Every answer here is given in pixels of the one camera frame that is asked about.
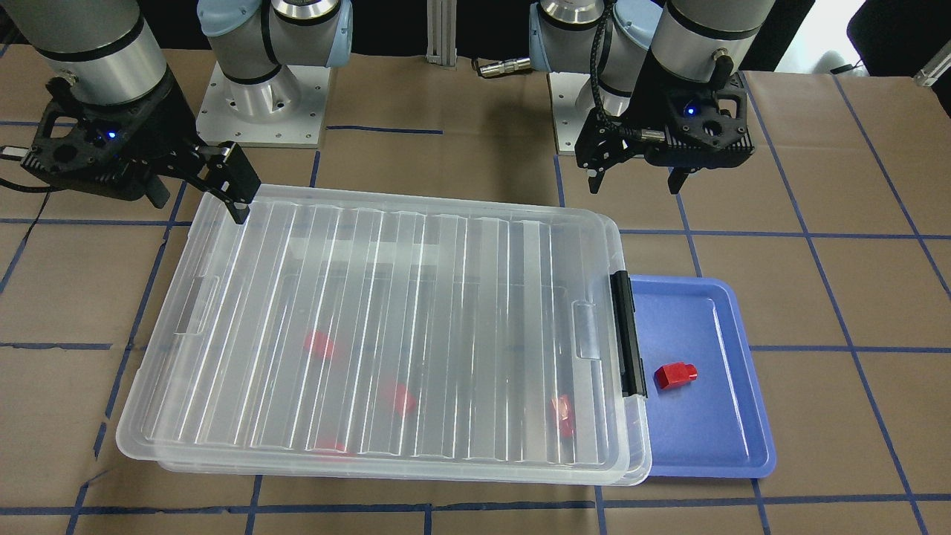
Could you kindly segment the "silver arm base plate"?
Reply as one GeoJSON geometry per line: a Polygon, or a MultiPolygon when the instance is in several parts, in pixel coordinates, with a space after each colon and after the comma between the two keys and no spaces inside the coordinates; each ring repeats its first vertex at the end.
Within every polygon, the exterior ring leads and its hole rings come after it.
{"type": "Polygon", "coordinates": [[[242,85],[215,65],[197,114],[197,132],[208,143],[318,149],[333,72],[286,65],[268,81],[242,85]]]}
{"type": "Polygon", "coordinates": [[[574,155],[592,100],[590,76],[574,72],[550,72],[547,75],[551,101],[551,119],[556,136],[556,153],[574,155]]]}

